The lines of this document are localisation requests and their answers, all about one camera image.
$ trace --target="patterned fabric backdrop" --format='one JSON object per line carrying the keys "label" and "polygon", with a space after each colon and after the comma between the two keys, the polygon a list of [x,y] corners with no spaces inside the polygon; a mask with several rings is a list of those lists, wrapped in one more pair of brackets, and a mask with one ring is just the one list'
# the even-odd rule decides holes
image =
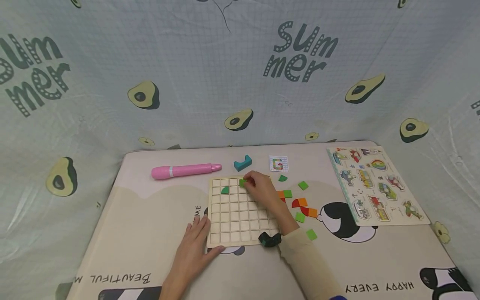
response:
{"label": "patterned fabric backdrop", "polygon": [[0,298],[68,290],[127,152],[363,139],[480,292],[479,16],[475,0],[0,1]]}

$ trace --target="beige sleeve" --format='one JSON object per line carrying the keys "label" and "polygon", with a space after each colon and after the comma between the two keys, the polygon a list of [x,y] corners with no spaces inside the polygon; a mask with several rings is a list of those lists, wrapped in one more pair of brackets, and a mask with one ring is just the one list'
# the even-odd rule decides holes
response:
{"label": "beige sleeve", "polygon": [[308,300],[325,300],[343,295],[332,271],[304,229],[299,228],[282,236],[278,247]]}

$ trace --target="pink marker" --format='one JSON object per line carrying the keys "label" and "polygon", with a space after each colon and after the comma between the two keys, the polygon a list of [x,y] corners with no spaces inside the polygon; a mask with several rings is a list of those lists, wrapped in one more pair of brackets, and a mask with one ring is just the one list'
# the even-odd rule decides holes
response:
{"label": "pink marker", "polygon": [[161,166],[152,169],[152,177],[154,179],[168,179],[178,176],[206,174],[215,171],[220,171],[222,165],[220,164],[201,164],[201,165],[189,165],[189,166]]}

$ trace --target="pattern card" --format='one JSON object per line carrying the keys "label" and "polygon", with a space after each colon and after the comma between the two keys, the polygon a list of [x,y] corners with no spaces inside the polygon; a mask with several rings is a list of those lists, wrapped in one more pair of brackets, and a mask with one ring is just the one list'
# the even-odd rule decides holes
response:
{"label": "pattern card", "polygon": [[270,155],[270,171],[288,172],[288,158],[286,156]]}
{"label": "pattern card", "polygon": [[430,224],[383,147],[327,152],[358,226]]}
{"label": "pattern card", "polygon": [[261,244],[262,232],[274,236],[278,224],[265,206],[257,203],[240,187],[242,177],[218,177],[210,180],[208,218],[211,220],[207,247]]}

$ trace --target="hand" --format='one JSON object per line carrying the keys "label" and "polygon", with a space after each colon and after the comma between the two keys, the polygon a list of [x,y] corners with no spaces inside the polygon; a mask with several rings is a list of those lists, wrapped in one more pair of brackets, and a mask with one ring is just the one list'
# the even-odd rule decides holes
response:
{"label": "hand", "polygon": [[247,181],[243,184],[245,189],[257,202],[263,204],[269,210],[274,211],[278,205],[284,204],[267,175],[250,171],[243,176],[243,179]]}
{"label": "hand", "polygon": [[267,175],[257,171],[250,171],[243,179],[245,189],[259,203],[263,204],[276,218],[280,231],[287,235],[299,228],[288,207],[280,200],[272,181]]}
{"label": "hand", "polygon": [[204,254],[205,242],[210,231],[207,215],[195,217],[188,224],[185,235],[173,260],[172,269],[163,283],[160,300],[178,300],[188,285],[216,258],[225,247],[218,246]]}

